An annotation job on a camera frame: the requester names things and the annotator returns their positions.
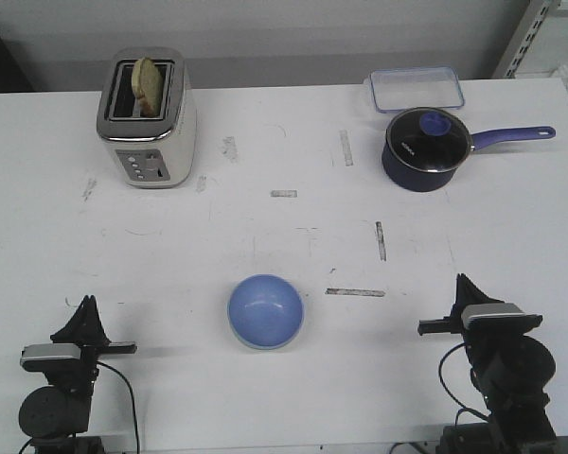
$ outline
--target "saucepan handle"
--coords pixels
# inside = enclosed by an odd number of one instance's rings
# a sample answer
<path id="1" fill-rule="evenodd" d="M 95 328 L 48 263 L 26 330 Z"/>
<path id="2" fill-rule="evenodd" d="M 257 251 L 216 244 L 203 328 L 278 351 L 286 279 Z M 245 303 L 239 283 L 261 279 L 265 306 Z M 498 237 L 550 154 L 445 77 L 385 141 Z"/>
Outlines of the saucepan handle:
<path id="1" fill-rule="evenodd" d="M 481 149 L 498 142 L 512 140 L 539 140 L 552 139 L 556 130 L 550 126 L 535 126 L 533 128 L 510 128 L 506 130 L 492 130 L 478 132 L 471 136 L 473 149 Z"/>

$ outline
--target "blue saucepan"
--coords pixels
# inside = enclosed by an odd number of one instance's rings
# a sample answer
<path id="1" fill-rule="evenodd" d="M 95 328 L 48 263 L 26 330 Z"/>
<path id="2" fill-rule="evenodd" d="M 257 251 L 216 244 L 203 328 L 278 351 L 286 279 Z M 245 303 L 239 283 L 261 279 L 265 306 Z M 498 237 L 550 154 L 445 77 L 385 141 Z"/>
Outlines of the blue saucepan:
<path id="1" fill-rule="evenodd" d="M 470 134 L 454 115 L 431 107 L 399 113 L 389 124 L 382 165 L 398 185 L 428 192 L 449 182 L 474 150 L 512 140 L 551 139 L 550 126 L 511 128 Z"/>

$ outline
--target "blue bowl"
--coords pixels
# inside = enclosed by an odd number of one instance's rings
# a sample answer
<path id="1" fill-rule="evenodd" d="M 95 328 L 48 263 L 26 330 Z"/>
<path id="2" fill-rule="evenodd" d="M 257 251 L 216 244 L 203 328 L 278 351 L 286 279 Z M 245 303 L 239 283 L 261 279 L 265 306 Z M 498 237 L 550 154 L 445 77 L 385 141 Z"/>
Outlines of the blue bowl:
<path id="1" fill-rule="evenodd" d="M 269 350 L 296 335 L 303 322 L 303 303 L 284 279 L 257 274 L 234 289 L 227 315 L 238 339 L 249 347 Z"/>

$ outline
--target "toaster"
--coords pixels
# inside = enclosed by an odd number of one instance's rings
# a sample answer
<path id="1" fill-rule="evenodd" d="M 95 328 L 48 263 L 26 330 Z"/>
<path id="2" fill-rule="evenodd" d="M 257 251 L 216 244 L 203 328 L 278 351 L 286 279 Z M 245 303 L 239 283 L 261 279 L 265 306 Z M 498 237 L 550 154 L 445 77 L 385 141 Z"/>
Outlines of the toaster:
<path id="1" fill-rule="evenodd" d="M 150 58 L 162 75 L 157 116 L 141 112 L 131 87 L 134 63 Z M 165 47 L 132 47 L 110 63 L 97 112 L 97 133 L 133 186 L 173 187 L 191 169 L 196 142 L 196 107 L 181 54 Z"/>

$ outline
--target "table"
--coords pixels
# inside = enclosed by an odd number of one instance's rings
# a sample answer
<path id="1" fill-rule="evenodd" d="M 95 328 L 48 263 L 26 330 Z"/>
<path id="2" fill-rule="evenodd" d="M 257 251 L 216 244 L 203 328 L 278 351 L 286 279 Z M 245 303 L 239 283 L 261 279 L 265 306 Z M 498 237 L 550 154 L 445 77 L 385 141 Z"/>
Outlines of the table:
<path id="1" fill-rule="evenodd" d="M 568 96 L 557 79 L 462 89 L 470 131 L 558 136 L 487 148 L 418 194 L 384 174 L 391 116 L 362 85 L 195 90 L 191 174 L 146 190 L 123 183 L 97 137 L 99 93 L 0 95 L 0 452 L 26 440 L 19 406 L 45 384 L 20 368 L 22 347 L 49 342 L 85 294 L 112 341 L 139 345 L 106 360 L 135 388 L 143 449 L 435 440 L 455 414 L 437 363 L 460 338 L 421 338 L 417 323 L 450 312 L 459 272 L 544 316 L 532 334 L 558 365 L 547 412 L 568 435 Z M 245 347 L 228 325 L 228 296 L 256 273 L 289 280 L 305 303 L 279 350 Z M 483 408 L 462 354 L 445 376 Z M 134 446 L 109 371 L 89 434 Z"/>

